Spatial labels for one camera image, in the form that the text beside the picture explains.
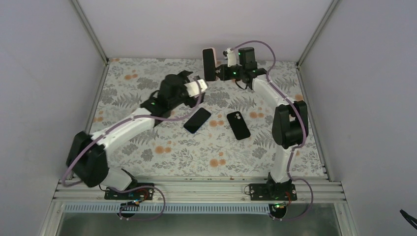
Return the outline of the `black phone case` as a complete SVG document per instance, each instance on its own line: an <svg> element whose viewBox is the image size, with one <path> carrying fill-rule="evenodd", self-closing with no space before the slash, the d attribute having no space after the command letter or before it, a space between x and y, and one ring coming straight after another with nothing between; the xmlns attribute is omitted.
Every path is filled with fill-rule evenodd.
<svg viewBox="0 0 417 236"><path fill-rule="evenodd" d="M237 140L249 138L251 133L239 111L235 111L226 115L230 128Z"/></svg>

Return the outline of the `floral patterned table mat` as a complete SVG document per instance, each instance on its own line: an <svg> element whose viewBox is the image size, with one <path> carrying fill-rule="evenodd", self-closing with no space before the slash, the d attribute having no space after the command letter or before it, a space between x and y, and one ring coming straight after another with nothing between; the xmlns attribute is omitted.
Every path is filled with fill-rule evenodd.
<svg viewBox="0 0 417 236"><path fill-rule="evenodd" d="M111 59L91 130L131 114L167 74L202 69L199 59ZM188 132L184 121L162 122L109 153L109 165L144 176L265 177L276 157L274 109L234 81L211 82L202 107L211 116L196 133ZM242 114L249 138L235 138L226 118L235 111Z"/></svg>

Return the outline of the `black object at right edge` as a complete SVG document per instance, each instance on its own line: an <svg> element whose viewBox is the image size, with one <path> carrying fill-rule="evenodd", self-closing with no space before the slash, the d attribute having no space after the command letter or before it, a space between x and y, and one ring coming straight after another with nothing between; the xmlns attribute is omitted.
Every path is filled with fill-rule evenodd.
<svg viewBox="0 0 417 236"><path fill-rule="evenodd" d="M401 209L400 214L402 215L402 217L415 229L417 229L417 219L414 218L413 216L409 215L406 211L404 211L403 209Z"/></svg>

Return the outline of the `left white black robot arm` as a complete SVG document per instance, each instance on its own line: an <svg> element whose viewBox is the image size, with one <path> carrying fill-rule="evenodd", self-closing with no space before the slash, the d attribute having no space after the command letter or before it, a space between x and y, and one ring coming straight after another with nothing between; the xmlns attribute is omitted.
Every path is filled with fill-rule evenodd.
<svg viewBox="0 0 417 236"><path fill-rule="evenodd" d="M139 108L113 125L92 134L77 133L73 139L67 170L61 178L63 186L70 173L88 187L104 185L124 199L136 195L134 176L126 170L110 168L107 155L142 132L155 128L163 121L181 121L192 115L203 101L208 89L206 81L190 71L165 76L160 88Z"/></svg>

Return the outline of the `aluminium rail frame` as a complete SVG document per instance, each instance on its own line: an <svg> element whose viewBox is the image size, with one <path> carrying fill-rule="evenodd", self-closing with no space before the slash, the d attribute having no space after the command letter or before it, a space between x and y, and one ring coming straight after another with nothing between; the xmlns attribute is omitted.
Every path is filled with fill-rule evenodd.
<svg viewBox="0 0 417 236"><path fill-rule="evenodd" d="M154 183L161 193L154 193L152 203L250 203L248 195L250 183L263 183L259 177L235 178L146 178L144 182ZM344 203L346 196L340 182L329 182L323 178L313 178L305 184L295 183L298 199L297 204L309 203ZM53 200L62 202L102 202L104 189L89 188L83 184L64 187L59 183Z"/></svg>

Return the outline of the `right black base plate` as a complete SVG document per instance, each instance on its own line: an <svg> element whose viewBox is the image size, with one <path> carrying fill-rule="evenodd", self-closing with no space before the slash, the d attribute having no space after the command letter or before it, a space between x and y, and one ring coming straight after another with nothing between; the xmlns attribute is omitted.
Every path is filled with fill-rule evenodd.
<svg viewBox="0 0 417 236"><path fill-rule="evenodd" d="M252 183L248 187L252 201L296 201L298 199L295 185L290 182L272 185Z"/></svg>

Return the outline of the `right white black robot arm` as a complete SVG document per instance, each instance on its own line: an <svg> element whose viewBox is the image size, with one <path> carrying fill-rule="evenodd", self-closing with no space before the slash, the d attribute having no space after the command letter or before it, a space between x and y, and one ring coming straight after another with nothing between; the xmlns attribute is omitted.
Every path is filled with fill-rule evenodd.
<svg viewBox="0 0 417 236"><path fill-rule="evenodd" d="M223 52L226 64L218 66L222 80L242 81L274 109L271 135L276 143L276 157L264 184L250 184L251 199L296 199L290 177L290 163L295 149L304 145L308 136L308 108L305 102L295 101L270 78L270 71L259 68L254 48L228 48Z"/></svg>

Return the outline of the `black phone with pink edge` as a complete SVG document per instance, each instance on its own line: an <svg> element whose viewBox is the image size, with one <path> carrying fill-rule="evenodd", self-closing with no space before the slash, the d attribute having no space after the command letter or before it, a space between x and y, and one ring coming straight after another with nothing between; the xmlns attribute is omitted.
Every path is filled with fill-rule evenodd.
<svg viewBox="0 0 417 236"><path fill-rule="evenodd" d="M202 50L203 73L206 81L216 80L216 52L214 48L205 48Z"/></svg>

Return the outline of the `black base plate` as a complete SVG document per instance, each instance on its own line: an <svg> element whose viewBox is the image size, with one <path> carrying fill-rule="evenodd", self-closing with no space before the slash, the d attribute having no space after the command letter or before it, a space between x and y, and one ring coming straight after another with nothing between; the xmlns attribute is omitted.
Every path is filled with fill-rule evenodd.
<svg viewBox="0 0 417 236"><path fill-rule="evenodd" d="M136 183L128 187L127 193L120 193L111 190L109 187L106 188L104 194L105 200L124 200L124 201L144 201L152 200L154 183Z"/></svg>
<svg viewBox="0 0 417 236"><path fill-rule="evenodd" d="M252 201L296 201L298 199L295 185L290 182L272 185L252 183L248 187Z"/></svg>

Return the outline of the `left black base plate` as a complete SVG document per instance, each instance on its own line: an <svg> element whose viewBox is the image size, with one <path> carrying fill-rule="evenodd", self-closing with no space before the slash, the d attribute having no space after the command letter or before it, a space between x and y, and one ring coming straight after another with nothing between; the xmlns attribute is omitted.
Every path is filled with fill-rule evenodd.
<svg viewBox="0 0 417 236"><path fill-rule="evenodd" d="M124 200L124 201L144 201L152 200L154 183L136 183L128 187L127 193L120 193L111 190L109 187L106 188L104 194L105 200Z"/></svg>

